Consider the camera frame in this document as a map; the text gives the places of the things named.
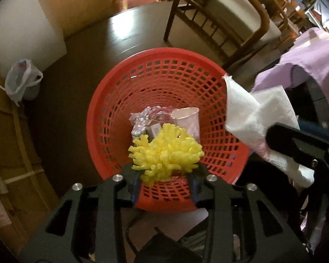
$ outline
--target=white tissue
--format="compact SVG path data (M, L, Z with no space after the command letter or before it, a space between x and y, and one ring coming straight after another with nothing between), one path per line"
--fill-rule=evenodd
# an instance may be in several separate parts
M249 93L231 76L225 75L224 80L227 84L225 128L297 185L304 188L311 186L313 170L270 149L266 143L267 129L276 122L300 129L283 87Z

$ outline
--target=purple cloth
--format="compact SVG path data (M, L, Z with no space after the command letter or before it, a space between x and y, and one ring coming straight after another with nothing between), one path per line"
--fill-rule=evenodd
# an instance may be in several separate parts
M297 66L316 80L329 103L329 34L318 28L303 33L274 68L258 74L252 91L278 85L286 89L301 84L302 79L306 81L307 78L300 75L300 70L295 70Z

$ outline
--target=white cushion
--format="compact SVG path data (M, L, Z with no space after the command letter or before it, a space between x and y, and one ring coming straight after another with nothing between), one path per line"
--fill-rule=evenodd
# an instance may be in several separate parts
M206 8L228 24L244 41L261 26L261 17L248 0L208 0ZM281 35L278 27L269 19L268 32L253 48L260 47Z

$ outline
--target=red object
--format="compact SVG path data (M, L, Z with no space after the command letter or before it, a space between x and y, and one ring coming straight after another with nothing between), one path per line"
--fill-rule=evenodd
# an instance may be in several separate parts
M116 65L98 85L87 116L88 147L101 177L119 173L131 162L131 112L147 106L199 107L200 139L210 172L228 183L240 176L249 148L225 130L225 71L188 50L146 50ZM185 177L142 185L138 208L152 212L195 210Z

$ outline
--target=small box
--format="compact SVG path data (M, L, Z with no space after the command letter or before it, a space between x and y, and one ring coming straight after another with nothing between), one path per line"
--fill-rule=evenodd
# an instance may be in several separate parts
M152 120L147 126L146 126L146 132L149 136L149 142L152 141L156 135L159 134L161 130L161 124L158 121Z

